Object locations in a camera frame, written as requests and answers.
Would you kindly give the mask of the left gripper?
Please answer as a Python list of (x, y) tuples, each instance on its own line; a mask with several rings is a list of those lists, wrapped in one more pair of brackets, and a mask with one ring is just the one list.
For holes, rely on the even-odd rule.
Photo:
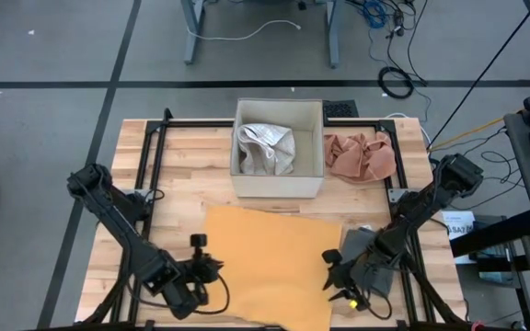
[(192, 293), (199, 300), (199, 305), (207, 305), (209, 297), (205, 285), (219, 279), (219, 270), (224, 262), (212, 258), (210, 254), (199, 254), (179, 261), (179, 265), (183, 268), (185, 281), (194, 284)]

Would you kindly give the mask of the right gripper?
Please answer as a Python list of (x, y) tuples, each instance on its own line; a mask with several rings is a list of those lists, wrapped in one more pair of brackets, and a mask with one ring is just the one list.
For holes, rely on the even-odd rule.
[(330, 274), (323, 290), (330, 286), (337, 290), (328, 299), (330, 302), (345, 299), (351, 308), (367, 310), (371, 306), (372, 293), (381, 297), (386, 295), (386, 273), (359, 258), (343, 262), (341, 254), (337, 254), (330, 263)]

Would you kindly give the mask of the mustard yellow towel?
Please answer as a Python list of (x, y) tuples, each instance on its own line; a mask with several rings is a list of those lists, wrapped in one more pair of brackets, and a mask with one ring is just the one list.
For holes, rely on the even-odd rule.
[(219, 274), (229, 288), (207, 287), (209, 310), (229, 299), (228, 316), (287, 331), (329, 330), (321, 254), (340, 245), (339, 224), (220, 206), (207, 210), (203, 231), (208, 253), (224, 262)]

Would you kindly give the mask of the dark grey waffle towel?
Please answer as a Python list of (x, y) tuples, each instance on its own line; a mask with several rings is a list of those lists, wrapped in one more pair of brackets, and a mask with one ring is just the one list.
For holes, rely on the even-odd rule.
[[(365, 252), (374, 237), (375, 232), (366, 226), (348, 230), (340, 249), (341, 263), (350, 262)], [(361, 290), (369, 290), (378, 296), (388, 297), (392, 289), (394, 271), (384, 266), (371, 267), (366, 272), (364, 267), (353, 267), (351, 277)]]

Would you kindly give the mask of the white plaid towel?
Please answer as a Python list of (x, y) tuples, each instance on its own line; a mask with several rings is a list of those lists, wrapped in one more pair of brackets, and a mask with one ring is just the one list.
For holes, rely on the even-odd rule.
[(291, 128), (252, 123), (236, 131), (240, 171), (247, 175), (283, 176), (294, 171), (296, 145)]

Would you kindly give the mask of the beige fabric storage box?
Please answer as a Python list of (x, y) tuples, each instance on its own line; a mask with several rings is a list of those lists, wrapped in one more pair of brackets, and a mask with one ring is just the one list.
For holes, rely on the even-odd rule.
[[(244, 124), (266, 123), (291, 128), (294, 171), (283, 176), (247, 175), (240, 171), (236, 131)], [(256, 99), (237, 101), (232, 131), (230, 176), (239, 198), (313, 199), (324, 180), (323, 111), (320, 100)]]

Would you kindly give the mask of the salmon pink towel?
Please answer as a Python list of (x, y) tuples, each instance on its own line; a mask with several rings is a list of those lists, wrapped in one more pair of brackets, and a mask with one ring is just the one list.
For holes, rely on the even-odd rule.
[(376, 132), (373, 138), (358, 133), (324, 137), (325, 163), (329, 172), (351, 183), (384, 180), (397, 172), (395, 151), (388, 135)]

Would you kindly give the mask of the white printed paper label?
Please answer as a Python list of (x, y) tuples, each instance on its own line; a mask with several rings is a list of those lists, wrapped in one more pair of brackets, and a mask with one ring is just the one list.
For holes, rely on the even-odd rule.
[(442, 216), (450, 241), (473, 231), (476, 219), (472, 211), (443, 211)]

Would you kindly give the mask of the black cart beam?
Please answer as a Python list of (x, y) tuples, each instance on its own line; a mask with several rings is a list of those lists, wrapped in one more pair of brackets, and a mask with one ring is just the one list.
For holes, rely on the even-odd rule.
[(482, 229), (474, 227), (470, 233), (451, 240), (450, 247), (454, 257), (461, 257), (527, 235), (530, 235), (530, 211), (516, 214)]

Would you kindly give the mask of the black perforated floor mat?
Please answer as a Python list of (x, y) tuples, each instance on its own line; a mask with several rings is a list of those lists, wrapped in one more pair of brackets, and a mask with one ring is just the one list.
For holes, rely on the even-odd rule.
[(323, 110), (328, 118), (358, 118), (359, 112), (354, 100), (323, 101)]

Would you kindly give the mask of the grey desk leg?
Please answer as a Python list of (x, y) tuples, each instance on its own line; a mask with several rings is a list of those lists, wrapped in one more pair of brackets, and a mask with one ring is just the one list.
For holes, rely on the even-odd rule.
[(199, 40), (198, 35), (202, 29), (204, 1), (180, 0), (185, 22), (189, 30), (183, 57), (183, 61), (187, 65), (193, 64), (194, 62), (196, 46)]
[(325, 0), (328, 30), (329, 66), (336, 69), (340, 64), (339, 30), (342, 0)]

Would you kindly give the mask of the long straight black pole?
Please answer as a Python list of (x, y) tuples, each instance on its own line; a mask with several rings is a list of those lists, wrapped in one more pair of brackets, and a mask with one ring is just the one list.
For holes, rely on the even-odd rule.
[(485, 74), (490, 70), (491, 66), (498, 60), (498, 58), (501, 56), (503, 51), (507, 48), (507, 46), (510, 44), (510, 42), (513, 40), (515, 35), (518, 33), (518, 31), (521, 29), (521, 27), (525, 24), (527, 19), (530, 18), (530, 9), (528, 9), (525, 16), (521, 19), (519, 24), (514, 28), (510, 36), (505, 40), (505, 42), (501, 45), (501, 47), (497, 50), (495, 55), (491, 58), (490, 62), (487, 64), (487, 66), (484, 68), (484, 70), (479, 74), (477, 79), (471, 84), (467, 92), (464, 94), (464, 96), (461, 98), (455, 109), (450, 113), (450, 115), (447, 117), (446, 121), (443, 123), (443, 125), (439, 128), (438, 132), (434, 135), (432, 141), (427, 145), (426, 152), (430, 153), (431, 149), (434, 145), (434, 143), (437, 141), (439, 136), (442, 134), (444, 129), (447, 127), (447, 125), (452, 121), (456, 113), (462, 108), (464, 103), (467, 101), (469, 95), (473, 92), (473, 90), (478, 86), (482, 78), (485, 76)]

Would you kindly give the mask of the black power adapter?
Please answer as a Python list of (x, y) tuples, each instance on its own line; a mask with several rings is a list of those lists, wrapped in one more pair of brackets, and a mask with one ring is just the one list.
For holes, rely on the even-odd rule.
[(406, 29), (404, 27), (404, 13), (400, 9), (396, 9), (394, 11), (393, 23), (394, 23), (393, 32), (399, 37), (402, 37)]

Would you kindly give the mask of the black metal table frame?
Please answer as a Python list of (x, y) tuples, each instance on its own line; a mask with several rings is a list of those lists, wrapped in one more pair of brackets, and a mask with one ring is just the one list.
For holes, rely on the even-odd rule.
[[(119, 188), (147, 188), (154, 165), (158, 134), (156, 122), (161, 120), (124, 120), (117, 142), (111, 174), (114, 185)], [(384, 182), (358, 186), (326, 174), (323, 186), (315, 199), (238, 199), (229, 176), (229, 155), (233, 119), (182, 120), (173, 119), (167, 127), (165, 148), (162, 154), (158, 188), (167, 195), (156, 202), (150, 225), (150, 239), (163, 246), (179, 259), (187, 259), (192, 253), (190, 235), (202, 233), (205, 211), (215, 205), (241, 206), (245, 208), (278, 212), (307, 218), (319, 218), (342, 224), (346, 231), (350, 227), (369, 224), (373, 228), (384, 226), (388, 221), (387, 194)], [(398, 142), (401, 164), (409, 188), (422, 188), (431, 179), (431, 167), (425, 153), (421, 126), (417, 119), (331, 119), (325, 133), (336, 132), (352, 135), (358, 132), (374, 136), (376, 129), (391, 133)], [(148, 162), (142, 168), (143, 184), (136, 181), (141, 152), (150, 138)], [(434, 288), (461, 318), (467, 306), (461, 291), (455, 262), (450, 251), (445, 228), (429, 221), (420, 228), (425, 270)], [(89, 317), (102, 302), (118, 275), (121, 263), (121, 248), (99, 226), (89, 259), (84, 287), (78, 304), (75, 320)], [(350, 309), (344, 300), (333, 302), (331, 325), (342, 331), (351, 327), (373, 327), (376, 330), (393, 329), (397, 320), (409, 319), (402, 291), (401, 274), (395, 280), (390, 293), (393, 315), (381, 321), (368, 312), (358, 313)], [(146, 320), (154, 320), (155, 327), (171, 331), (193, 327), (217, 328), (235, 331), (282, 331), (279, 327), (251, 324), (226, 314), (214, 316), (192, 315), (178, 321), (169, 310), (159, 310), (140, 305), (137, 314), (132, 314), (137, 326)]]

